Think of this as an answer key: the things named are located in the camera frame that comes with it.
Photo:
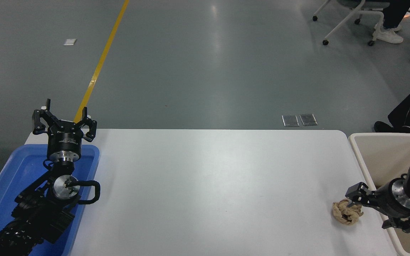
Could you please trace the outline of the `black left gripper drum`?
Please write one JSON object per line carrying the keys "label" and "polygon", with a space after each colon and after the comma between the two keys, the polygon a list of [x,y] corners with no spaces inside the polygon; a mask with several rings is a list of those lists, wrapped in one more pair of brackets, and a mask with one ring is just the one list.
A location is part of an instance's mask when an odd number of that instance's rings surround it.
{"label": "black left gripper drum", "polygon": [[60,122],[48,129],[47,154],[61,151],[81,154],[83,132],[74,122]]}

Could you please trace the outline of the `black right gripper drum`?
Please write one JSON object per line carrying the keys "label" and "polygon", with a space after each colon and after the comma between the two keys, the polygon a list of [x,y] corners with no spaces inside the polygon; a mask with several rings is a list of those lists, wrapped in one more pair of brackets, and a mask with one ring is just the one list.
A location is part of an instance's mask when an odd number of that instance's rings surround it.
{"label": "black right gripper drum", "polygon": [[396,196],[405,197],[403,182],[389,182],[373,191],[379,211],[388,217],[410,217],[410,208],[400,203]]}

